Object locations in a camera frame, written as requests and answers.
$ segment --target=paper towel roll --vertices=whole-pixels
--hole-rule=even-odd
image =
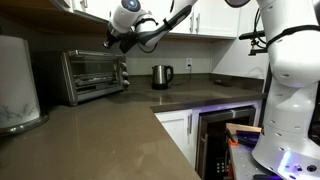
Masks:
[[[39,116],[28,48],[23,39],[0,36],[0,128]]]

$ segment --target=brown countertop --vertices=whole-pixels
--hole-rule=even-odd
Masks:
[[[264,98],[196,79],[163,91],[131,83],[127,92],[55,106],[44,125],[0,138],[0,179],[199,179],[153,111]]]

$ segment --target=power outlet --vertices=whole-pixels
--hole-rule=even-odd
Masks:
[[[192,68],[192,58],[186,58],[186,69]]]

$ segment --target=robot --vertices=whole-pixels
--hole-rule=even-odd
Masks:
[[[183,21],[197,0],[173,1],[170,14],[156,22],[139,0],[122,0],[111,15],[111,47],[125,53],[136,43],[154,47]],[[250,0],[225,0],[242,7]],[[319,179],[320,147],[308,138],[320,80],[320,27],[312,0],[256,0],[267,40],[273,79],[263,128],[252,155],[283,179]]]

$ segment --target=dishwasher door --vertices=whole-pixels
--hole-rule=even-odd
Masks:
[[[227,175],[226,123],[253,125],[256,109],[233,108],[199,115],[196,171],[204,179],[223,179]]]

